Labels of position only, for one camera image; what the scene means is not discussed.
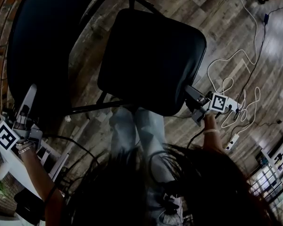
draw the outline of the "white cable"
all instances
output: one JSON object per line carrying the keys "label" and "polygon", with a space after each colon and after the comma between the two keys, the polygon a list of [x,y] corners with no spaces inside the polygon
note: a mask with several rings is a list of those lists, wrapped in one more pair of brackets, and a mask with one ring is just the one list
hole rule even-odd
{"label": "white cable", "polygon": [[[235,53],[232,54],[232,56],[230,56],[230,57],[227,58],[227,59],[225,59],[225,58],[220,58],[220,59],[215,59],[215,60],[213,60],[213,61],[209,64],[209,66],[208,66],[207,74],[208,74],[208,79],[209,79],[209,81],[211,82],[211,84],[212,84],[212,86],[213,86],[215,92],[218,93],[218,94],[223,94],[223,95],[224,95],[225,92],[227,92],[231,87],[233,87],[234,79],[233,79],[232,77],[227,77],[227,78],[225,78],[225,79],[223,80],[223,82],[222,82],[222,91],[221,91],[221,92],[218,92],[217,89],[216,89],[216,87],[215,87],[215,85],[214,85],[214,83],[213,83],[213,81],[212,81],[212,79],[211,79],[211,77],[210,77],[210,75],[209,75],[209,69],[210,69],[210,67],[211,67],[215,62],[217,62],[217,61],[225,61],[225,62],[226,62],[226,61],[230,61],[230,60],[231,60],[237,53],[239,53],[240,51],[245,54],[245,56],[247,57],[247,60],[248,60],[252,65],[255,65],[256,62],[257,62],[257,60],[258,60],[257,48],[256,48],[256,43],[255,43],[255,42],[256,42],[256,37],[257,37],[258,24],[257,24],[257,21],[256,21],[256,19],[254,18],[254,16],[253,16],[253,15],[246,9],[246,7],[244,6],[243,1],[242,1],[242,0],[240,0],[240,1],[241,1],[242,5],[243,5],[244,9],[249,13],[249,15],[252,17],[252,19],[255,21],[255,24],[256,24],[256,31],[255,31],[255,37],[254,37],[254,48],[255,48],[255,54],[256,54],[256,61],[255,61],[255,62],[252,62],[252,61],[250,60],[249,56],[246,54],[246,52],[245,52],[243,49],[237,50]],[[224,88],[223,88],[224,81],[227,80],[227,79],[232,80],[232,84],[231,84],[231,86],[230,86],[229,88],[227,88],[226,90],[224,90]]]}
{"label": "white cable", "polygon": [[224,126],[224,123],[225,123],[225,122],[227,121],[227,119],[231,116],[231,114],[232,114],[232,113],[235,113],[234,111],[231,111],[231,112],[229,113],[229,115],[227,116],[227,118],[226,118],[226,119],[223,121],[223,123],[221,124],[221,128],[226,128],[226,127],[229,127],[229,126],[231,126],[231,125],[234,125],[234,124],[238,121],[239,116],[240,116],[241,114],[242,114],[242,116],[241,116],[240,121],[241,121],[241,122],[245,121],[245,119],[246,119],[246,117],[247,117],[247,114],[248,114],[248,107],[249,107],[250,105],[252,105],[252,104],[255,104],[254,119],[253,119],[253,121],[248,125],[248,127],[246,127],[245,129],[242,129],[242,130],[239,131],[237,134],[239,134],[239,133],[241,133],[241,132],[247,130],[247,129],[255,122],[255,119],[256,119],[256,112],[257,112],[257,102],[259,102],[259,101],[260,101],[260,98],[261,98],[261,91],[260,91],[260,88],[259,88],[258,86],[255,88],[255,101],[249,103],[246,108],[244,108],[244,107],[245,107],[245,104],[246,104],[246,102],[245,102],[245,97],[246,97],[246,92],[245,92],[245,90],[243,90],[243,95],[244,95],[244,99],[243,99],[243,102],[242,102],[242,105],[241,105],[242,107],[240,107],[240,109],[239,109],[240,111],[238,112],[238,116],[237,116],[236,120],[235,120],[233,123]]}
{"label": "white cable", "polygon": [[[257,99],[256,89],[258,89],[258,91],[259,91],[259,99]],[[237,135],[238,135],[239,133],[241,133],[241,132],[247,130],[247,129],[255,122],[255,119],[256,119],[256,112],[257,112],[257,102],[260,101],[260,98],[261,98],[261,91],[260,91],[259,87],[256,87],[256,88],[255,88],[255,101],[252,102],[252,103],[250,103],[250,104],[245,108],[245,111],[247,112],[247,108],[248,108],[251,104],[255,103],[254,119],[253,119],[253,121],[249,124],[249,126],[248,126],[247,128],[245,128],[245,129],[243,129],[243,130],[237,132]]]}
{"label": "white cable", "polygon": [[[215,59],[215,60],[213,60],[213,61],[209,64],[209,66],[208,66],[207,74],[208,74],[208,79],[209,79],[209,81],[211,82],[211,84],[212,84],[212,86],[213,86],[215,92],[218,93],[218,94],[223,94],[223,95],[225,95],[225,92],[227,92],[230,88],[233,87],[234,79],[233,79],[232,77],[227,77],[227,78],[225,78],[225,79],[222,81],[222,91],[221,91],[221,92],[217,91],[217,89],[216,89],[216,87],[215,87],[215,85],[214,85],[214,83],[213,83],[213,81],[212,81],[212,79],[211,79],[211,77],[210,77],[210,75],[209,75],[209,69],[211,68],[211,66],[212,66],[215,62],[217,62],[217,61],[225,61],[225,62],[226,62],[226,61],[230,61],[230,60],[231,60],[237,53],[239,53],[239,52],[243,52],[243,53],[245,54],[245,56],[247,57],[247,60],[248,60],[252,65],[255,65],[255,64],[257,63],[257,61],[258,61],[257,48],[256,48],[256,37],[257,37],[258,24],[257,24],[257,21],[256,21],[256,19],[254,18],[254,16],[253,16],[253,15],[246,9],[246,7],[244,6],[243,1],[240,0],[240,2],[242,3],[244,9],[248,12],[248,14],[249,14],[249,15],[252,17],[252,19],[255,21],[256,31],[255,31],[255,36],[254,36],[254,42],[253,42],[253,43],[254,43],[254,48],[255,48],[256,60],[255,60],[255,62],[252,62],[252,61],[250,60],[249,56],[246,54],[246,52],[245,52],[243,49],[237,50],[235,53],[233,53],[233,54],[232,54],[229,58],[227,58],[227,59],[221,58],[221,59]],[[224,84],[225,84],[225,81],[226,81],[226,80],[231,80],[231,81],[232,81],[232,84],[231,84],[230,87],[228,87],[227,89],[225,89],[225,87],[224,87]],[[259,91],[259,99],[257,99],[256,90]],[[239,112],[238,112],[238,115],[237,115],[237,118],[235,119],[235,121],[234,121],[233,123],[231,123],[231,124],[224,125],[225,122],[228,120],[228,118],[231,116],[232,113],[237,113],[237,112],[235,112],[235,111],[231,111],[231,112],[229,113],[229,115],[227,116],[227,118],[226,118],[226,119],[223,121],[223,123],[221,124],[221,128],[226,128],[226,127],[229,127],[229,126],[234,125],[234,124],[238,121],[240,115],[241,115],[240,121],[241,121],[241,122],[245,121],[245,119],[247,118],[247,115],[248,115],[248,107],[249,107],[250,105],[252,105],[252,104],[255,104],[254,120],[249,124],[248,127],[246,127],[245,129],[242,129],[242,130],[239,131],[237,134],[239,134],[239,133],[241,133],[241,132],[247,130],[247,129],[254,123],[254,121],[255,121],[255,119],[256,119],[257,102],[258,102],[258,101],[260,100],[260,98],[261,98],[260,88],[259,88],[259,87],[256,87],[256,88],[255,88],[255,101],[253,101],[253,102],[251,102],[250,104],[248,104],[248,105],[246,106],[246,108],[244,108],[245,105],[246,105],[246,91],[245,91],[245,90],[243,90],[243,96],[244,96],[244,99],[243,99],[243,102],[241,103],[240,108],[238,108],[238,109],[239,109]]]}

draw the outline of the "dark hair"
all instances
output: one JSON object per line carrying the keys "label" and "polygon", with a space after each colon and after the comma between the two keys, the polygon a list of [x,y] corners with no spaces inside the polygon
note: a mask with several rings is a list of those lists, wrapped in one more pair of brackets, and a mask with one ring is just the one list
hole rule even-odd
{"label": "dark hair", "polygon": [[[161,158],[175,178],[174,194],[184,198],[192,215],[191,225],[280,225],[268,204],[250,193],[245,176],[227,155],[175,145],[165,149]],[[110,156],[100,166],[93,161],[67,205],[72,225],[145,225],[143,165],[137,148]],[[166,184],[157,184],[169,191]]]}
{"label": "dark hair", "polygon": [[250,192],[237,165],[225,154],[168,145],[172,162],[194,225],[280,225],[269,205]]}
{"label": "dark hair", "polygon": [[145,199],[138,149],[92,161],[67,204],[71,225],[143,225]]}

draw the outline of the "jeans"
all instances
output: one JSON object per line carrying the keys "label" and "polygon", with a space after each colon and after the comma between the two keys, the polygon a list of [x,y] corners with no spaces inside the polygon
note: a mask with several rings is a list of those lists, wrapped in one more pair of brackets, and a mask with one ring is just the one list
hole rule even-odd
{"label": "jeans", "polygon": [[[163,144],[165,140],[164,119],[161,115],[154,112],[139,108],[135,115],[127,109],[120,107],[114,112],[110,118],[110,126],[113,130],[111,140],[111,154],[117,155],[120,150],[130,151],[140,142],[145,167],[149,166],[150,156],[159,151],[164,151]],[[151,160],[152,175],[157,182],[170,182],[174,180],[171,172],[162,162],[161,156],[155,155]],[[180,198],[172,198],[171,202],[178,205],[177,215],[164,215],[165,208],[157,202],[157,198],[162,198],[163,188],[155,183],[146,171],[145,182],[148,185],[147,190],[147,205],[149,210],[149,217],[156,222],[157,225],[181,225],[183,222],[182,204]]]}

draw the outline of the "black metal chair frame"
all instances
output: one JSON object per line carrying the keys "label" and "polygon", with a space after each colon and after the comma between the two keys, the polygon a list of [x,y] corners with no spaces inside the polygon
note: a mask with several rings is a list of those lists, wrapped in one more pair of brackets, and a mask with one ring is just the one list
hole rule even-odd
{"label": "black metal chair frame", "polygon": [[[79,24],[78,36],[81,34],[81,32],[83,31],[87,23],[90,21],[92,16],[95,14],[95,12],[99,9],[99,7],[102,5],[104,1],[105,0],[96,0],[93,6],[91,6],[90,9],[85,13],[84,17],[81,19],[81,22]],[[163,16],[156,8],[154,8],[154,5],[147,2],[146,0],[129,0],[129,8],[134,9],[135,2],[138,2],[141,5],[143,5],[153,14]],[[104,103],[104,99],[106,95],[107,95],[106,92],[102,92],[101,96],[99,97],[95,105],[73,107],[70,109],[70,111],[67,114],[71,115],[71,114],[84,113],[84,112],[95,111],[95,110],[100,110],[100,109],[105,109],[105,108],[110,108],[110,107],[119,107],[121,105],[126,105],[130,103],[124,100]]]}

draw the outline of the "black chair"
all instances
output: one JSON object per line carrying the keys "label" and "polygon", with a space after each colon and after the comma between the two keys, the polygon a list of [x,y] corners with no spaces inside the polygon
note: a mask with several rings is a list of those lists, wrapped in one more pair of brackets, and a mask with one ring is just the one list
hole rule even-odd
{"label": "black chair", "polygon": [[[34,110],[74,114],[136,104],[163,116],[177,113],[206,49],[195,28],[163,17],[145,0],[129,0],[117,15],[100,69],[96,105],[71,108],[68,57],[80,32],[104,0],[23,0],[8,45],[8,85],[16,105],[37,85]],[[137,1],[152,13],[134,10]],[[102,103],[106,93],[122,101]]]}

